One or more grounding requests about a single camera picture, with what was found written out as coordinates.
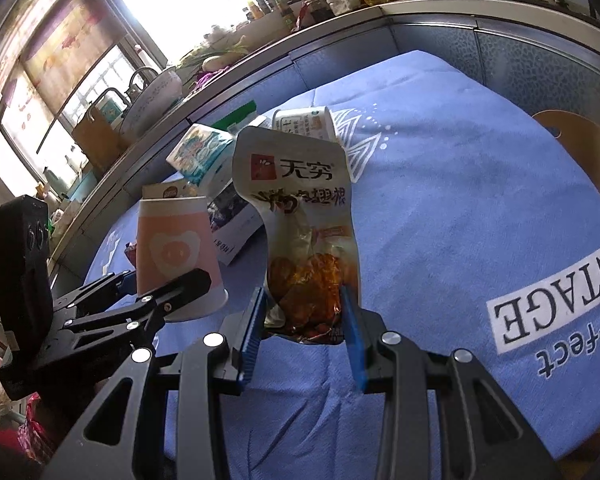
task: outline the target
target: kettle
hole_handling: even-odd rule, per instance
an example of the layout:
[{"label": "kettle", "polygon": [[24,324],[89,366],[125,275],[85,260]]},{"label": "kettle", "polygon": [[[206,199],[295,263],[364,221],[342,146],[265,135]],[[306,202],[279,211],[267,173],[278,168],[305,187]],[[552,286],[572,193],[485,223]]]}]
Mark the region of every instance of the kettle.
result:
[{"label": "kettle", "polygon": [[138,97],[140,97],[140,94],[142,93],[140,87],[134,83],[134,79],[139,73],[144,71],[153,72],[154,78],[158,77],[158,73],[150,66],[141,66],[138,70],[133,72],[133,74],[131,75],[131,79],[129,80],[129,88],[125,92],[126,95],[129,97],[131,104],[135,103],[136,99],[138,99]]}]

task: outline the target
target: heart logo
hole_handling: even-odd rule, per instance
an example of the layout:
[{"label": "heart logo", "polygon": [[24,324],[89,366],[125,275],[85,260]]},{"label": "heart logo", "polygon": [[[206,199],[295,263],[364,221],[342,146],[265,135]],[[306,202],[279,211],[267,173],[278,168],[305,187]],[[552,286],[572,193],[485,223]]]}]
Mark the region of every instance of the heart logo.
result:
[{"label": "heart logo", "polygon": [[194,231],[178,236],[156,233],[149,242],[149,252],[157,269],[169,280],[193,269],[200,254],[200,237]]}]

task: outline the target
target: blue gripper pad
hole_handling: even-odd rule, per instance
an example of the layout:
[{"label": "blue gripper pad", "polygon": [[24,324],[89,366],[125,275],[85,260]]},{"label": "blue gripper pad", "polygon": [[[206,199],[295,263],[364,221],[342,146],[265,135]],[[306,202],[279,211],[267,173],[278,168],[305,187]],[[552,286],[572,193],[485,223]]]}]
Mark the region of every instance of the blue gripper pad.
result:
[{"label": "blue gripper pad", "polygon": [[340,303],[342,305],[342,329],[344,330],[344,341],[347,345],[349,363],[353,380],[361,391],[366,391],[368,375],[366,373],[366,356],[369,352],[368,337],[362,326],[360,308],[351,300],[350,292],[340,287]]},{"label": "blue gripper pad", "polygon": [[263,288],[257,287],[251,297],[251,304],[254,308],[248,309],[251,312],[251,318],[246,329],[246,336],[240,348],[240,360],[242,362],[242,370],[238,376],[238,388],[243,391],[251,378],[253,370],[256,366],[256,358],[258,357],[258,348],[262,340],[262,327],[264,317],[267,313],[267,295]]}]

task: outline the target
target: blue tablecloth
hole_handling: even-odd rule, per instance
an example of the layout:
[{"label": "blue tablecloth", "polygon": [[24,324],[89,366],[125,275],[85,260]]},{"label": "blue tablecloth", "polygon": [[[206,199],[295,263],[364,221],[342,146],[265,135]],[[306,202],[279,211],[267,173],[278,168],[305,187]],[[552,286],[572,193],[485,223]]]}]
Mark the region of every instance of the blue tablecloth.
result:
[{"label": "blue tablecloth", "polygon": [[[514,303],[498,309],[503,333],[492,330],[487,305],[600,248],[600,195],[584,172],[522,110],[422,52],[353,73],[282,108],[312,105],[330,107],[347,148],[363,307],[421,348],[471,349],[555,456],[593,433],[600,425],[600,304],[543,332],[530,316],[538,314],[541,327],[553,318],[537,293],[532,303],[522,298],[517,311]],[[136,238],[137,215],[136,205],[113,226],[87,281],[130,268],[123,248]],[[158,354],[218,329],[226,314],[244,307],[265,268],[260,231],[222,268],[228,306],[167,325]],[[600,276],[585,268],[597,287]],[[558,286],[573,300],[568,279]],[[576,302],[583,279],[576,276]],[[568,306],[560,302],[555,319]],[[599,337],[591,343],[590,334]],[[498,354],[496,343],[506,336],[520,346]],[[356,391],[344,345],[266,340],[248,389],[222,400],[232,478],[371,479],[382,403]],[[171,403],[171,452],[174,417]]]}]

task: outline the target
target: chicken wing root snack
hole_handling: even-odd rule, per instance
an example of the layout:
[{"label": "chicken wing root snack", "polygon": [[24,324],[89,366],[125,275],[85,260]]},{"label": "chicken wing root snack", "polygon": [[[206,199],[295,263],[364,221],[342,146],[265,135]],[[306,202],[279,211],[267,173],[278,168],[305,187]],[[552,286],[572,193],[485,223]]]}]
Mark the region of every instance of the chicken wing root snack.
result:
[{"label": "chicken wing root snack", "polygon": [[339,344],[341,285],[359,296],[351,184],[342,147],[248,126],[238,135],[234,186],[267,230],[265,327],[298,342]]}]

